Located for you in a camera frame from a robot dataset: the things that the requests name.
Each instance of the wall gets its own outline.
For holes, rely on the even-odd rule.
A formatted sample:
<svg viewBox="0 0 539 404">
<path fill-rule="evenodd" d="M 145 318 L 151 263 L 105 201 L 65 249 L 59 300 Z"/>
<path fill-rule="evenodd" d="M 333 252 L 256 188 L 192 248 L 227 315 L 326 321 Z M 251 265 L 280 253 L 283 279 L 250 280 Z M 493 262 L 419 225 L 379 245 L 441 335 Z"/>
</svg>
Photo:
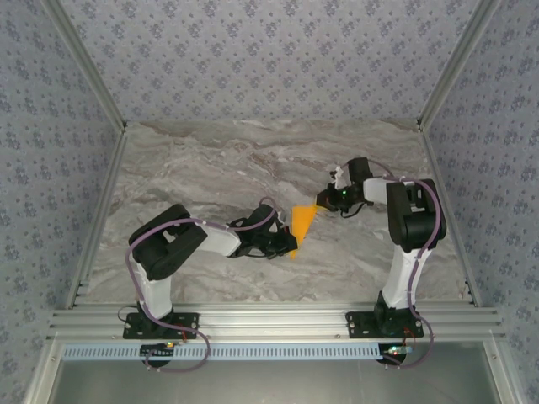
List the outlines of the wall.
<svg viewBox="0 0 539 404">
<path fill-rule="evenodd" d="M 62 0 L 127 120 L 415 118 L 476 0 Z"/>
<path fill-rule="evenodd" d="M 497 13 L 430 128 L 485 305 L 539 402 L 539 5 Z"/>
<path fill-rule="evenodd" d="M 65 304 L 115 133 L 39 0 L 0 4 L 0 402 Z"/>
</svg>

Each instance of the gray marble table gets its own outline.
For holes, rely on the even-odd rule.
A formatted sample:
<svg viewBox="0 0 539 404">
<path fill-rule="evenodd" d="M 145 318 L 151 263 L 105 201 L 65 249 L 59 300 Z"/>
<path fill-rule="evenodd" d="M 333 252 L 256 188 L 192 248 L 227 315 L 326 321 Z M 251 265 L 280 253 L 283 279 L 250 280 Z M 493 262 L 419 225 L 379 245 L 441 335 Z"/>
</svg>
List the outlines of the gray marble table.
<svg viewBox="0 0 539 404">
<path fill-rule="evenodd" d="M 283 211 L 309 205 L 328 172 L 352 157 L 396 174 L 429 176 L 419 133 L 379 120 L 135 123 L 88 288 L 88 300 L 132 302 L 129 235 L 174 203 L 194 217 L 231 221 L 270 195 Z M 375 173 L 382 173 L 374 167 Z M 391 267 L 384 206 L 344 220 L 320 213 L 295 260 L 230 259 L 195 252 L 173 276 L 175 301 L 373 301 Z M 449 235 L 419 281 L 420 299 L 460 299 L 464 276 Z"/>
</svg>

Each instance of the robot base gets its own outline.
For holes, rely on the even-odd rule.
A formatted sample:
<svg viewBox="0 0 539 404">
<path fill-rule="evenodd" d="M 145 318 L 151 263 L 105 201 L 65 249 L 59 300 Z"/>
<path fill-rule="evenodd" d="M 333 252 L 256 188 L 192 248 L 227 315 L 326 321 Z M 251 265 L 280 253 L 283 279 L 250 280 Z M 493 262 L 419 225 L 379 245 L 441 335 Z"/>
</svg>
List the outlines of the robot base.
<svg viewBox="0 0 539 404">
<path fill-rule="evenodd" d="M 350 311 L 345 315 L 350 338 L 416 338 L 424 336 L 423 325 L 410 309 L 387 307 L 380 292 L 374 311 Z"/>
<path fill-rule="evenodd" d="M 199 317 L 198 313 L 174 313 L 171 311 L 160 320 L 175 326 L 198 329 Z M 127 315 L 124 326 L 124 339 L 167 339 L 177 341 L 179 339 L 196 339 L 196 334 L 161 327 L 147 318 L 140 309 L 138 313 L 129 313 Z"/>
</svg>

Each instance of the orange object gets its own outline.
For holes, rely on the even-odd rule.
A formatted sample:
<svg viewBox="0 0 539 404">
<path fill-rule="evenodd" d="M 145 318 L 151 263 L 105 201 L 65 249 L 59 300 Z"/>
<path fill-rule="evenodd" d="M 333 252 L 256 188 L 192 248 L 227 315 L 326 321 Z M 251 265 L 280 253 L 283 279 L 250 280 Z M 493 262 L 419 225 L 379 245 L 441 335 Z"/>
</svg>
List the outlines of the orange object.
<svg viewBox="0 0 539 404">
<path fill-rule="evenodd" d="M 297 247 L 299 248 L 311 226 L 314 216 L 317 214 L 318 207 L 312 206 L 294 206 L 292 208 L 292 235 L 296 237 Z M 291 257 L 296 257 L 297 250 L 291 252 Z"/>
</svg>

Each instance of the black mounting plate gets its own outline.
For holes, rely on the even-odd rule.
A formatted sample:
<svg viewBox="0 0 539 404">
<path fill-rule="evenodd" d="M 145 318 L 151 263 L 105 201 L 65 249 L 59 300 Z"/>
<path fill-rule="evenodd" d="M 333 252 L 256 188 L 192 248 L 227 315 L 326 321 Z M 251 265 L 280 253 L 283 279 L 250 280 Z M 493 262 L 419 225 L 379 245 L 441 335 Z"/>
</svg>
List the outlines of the black mounting plate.
<svg viewBox="0 0 539 404">
<path fill-rule="evenodd" d="M 423 325 L 421 322 L 417 325 L 418 321 L 413 317 L 392 335 L 386 335 L 380 330 L 373 311 L 349 311 L 346 313 L 345 318 L 348 327 L 348 335 L 352 339 L 410 338 L 410 335 L 405 332 L 406 328 L 413 332 L 416 338 L 424 336 Z"/>
<path fill-rule="evenodd" d="M 163 322 L 175 326 L 184 326 L 189 328 L 199 328 L 199 313 L 171 313 L 167 315 Z M 194 332 L 185 332 L 173 330 L 171 328 L 160 327 L 151 323 L 148 326 L 148 320 L 144 313 L 129 313 L 125 319 L 124 339 L 196 339 Z"/>
</svg>

